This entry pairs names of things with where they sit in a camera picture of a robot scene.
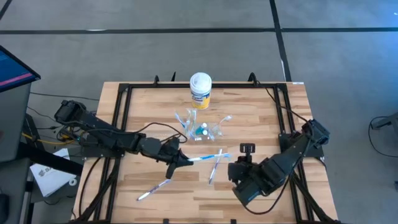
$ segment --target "wooden tabletop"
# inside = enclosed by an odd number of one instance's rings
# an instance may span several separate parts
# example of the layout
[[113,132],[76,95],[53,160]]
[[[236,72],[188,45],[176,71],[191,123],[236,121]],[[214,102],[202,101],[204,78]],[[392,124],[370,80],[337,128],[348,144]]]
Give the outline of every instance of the wooden tabletop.
[[[104,83],[99,101],[97,117],[111,123],[118,82]],[[292,109],[304,118],[312,118],[305,87],[302,83],[287,83]],[[124,98],[118,120],[121,125]],[[150,122],[167,123],[182,131],[175,119],[175,110],[191,108],[190,90],[184,88],[145,88],[134,89],[127,119],[127,131],[135,131]],[[277,136],[280,133],[275,109],[265,89],[259,88],[214,88],[211,91],[210,106],[198,111],[198,122],[216,123],[226,115],[233,119],[222,125],[223,136],[216,141],[192,141],[180,145],[188,157],[216,154],[218,149],[232,155],[231,161],[222,159],[218,166],[213,185],[208,185],[214,161],[201,161],[193,166],[176,169],[171,183],[148,196],[143,201],[136,199],[144,192],[165,180],[167,166],[156,163],[153,159],[142,155],[126,154],[121,161],[118,186],[113,208],[113,223],[162,223],[164,218],[171,223],[229,223],[237,219],[238,223],[295,223],[292,196],[289,185],[279,203],[267,215],[252,215],[240,204],[232,192],[232,183],[228,181],[227,166],[238,156],[239,144],[252,142],[256,144],[253,162],[261,162],[264,158],[279,153]],[[284,111],[286,126],[288,120]],[[296,128],[300,130],[303,121],[294,118]],[[151,126],[144,131],[148,136],[159,139],[175,134],[173,130],[163,126]],[[98,185],[103,168],[100,160],[93,169],[83,196],[83,210],[90,204],[98,192]],[[88,170],[95,159],[85,162],[81,179],[85,180]],[[308,188],[319,206],[332,218],[337,218],[331,196],[326,170],[315,159],[304,159]],[[78,203],[83,181],[80,182],[74,212],[78,213]],[[256,197],[248,207],[256,212],[267,210],[273,203],[280,189],[268,197]],[[108,194],[105,195],[101,218],[105,217]],[[304,203],[299,193],[301,211],[306,218]]]

